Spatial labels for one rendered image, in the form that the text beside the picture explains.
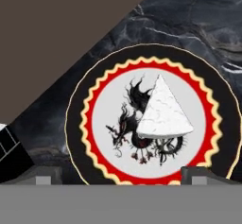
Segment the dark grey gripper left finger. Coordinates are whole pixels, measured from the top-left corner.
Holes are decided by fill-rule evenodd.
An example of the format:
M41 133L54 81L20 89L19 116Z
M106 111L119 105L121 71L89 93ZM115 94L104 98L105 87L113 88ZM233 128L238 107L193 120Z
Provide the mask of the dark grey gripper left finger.
M35 166L18 178L6 181L8 185L62 185L62 169L57 166Z

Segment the white cheese wedge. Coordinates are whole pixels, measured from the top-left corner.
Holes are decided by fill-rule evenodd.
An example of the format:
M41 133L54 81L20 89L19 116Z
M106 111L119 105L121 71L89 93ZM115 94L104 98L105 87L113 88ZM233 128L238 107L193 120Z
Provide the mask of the white cheese wedge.
M176 97L158 75L146 110L138 124L140 137L159 139L180 137L194 130Z

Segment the black oven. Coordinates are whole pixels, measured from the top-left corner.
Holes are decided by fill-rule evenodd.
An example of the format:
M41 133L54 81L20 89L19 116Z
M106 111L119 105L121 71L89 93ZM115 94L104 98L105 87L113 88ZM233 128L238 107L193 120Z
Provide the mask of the black oven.
M0 129L0 183L18 178L34 165L8 126Z

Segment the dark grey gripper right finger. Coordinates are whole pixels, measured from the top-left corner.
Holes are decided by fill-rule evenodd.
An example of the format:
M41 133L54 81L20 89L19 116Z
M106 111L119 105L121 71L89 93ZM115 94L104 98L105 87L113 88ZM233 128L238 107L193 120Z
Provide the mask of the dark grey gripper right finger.
M239 185L237 181L219 177L202 166L184 166L181 168L182 185Z

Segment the black red dragon plate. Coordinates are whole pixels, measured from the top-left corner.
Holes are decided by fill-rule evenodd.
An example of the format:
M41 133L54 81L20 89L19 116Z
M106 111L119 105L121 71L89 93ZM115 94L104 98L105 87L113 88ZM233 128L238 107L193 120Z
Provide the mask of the black red dragon plate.
M159 139L138 135L158 75L192 132ZM85 72L70 97L65 138L87 185L178 185L184 166L230 179L242 150L242 113L231 86L206 60L171 45L137 44Z

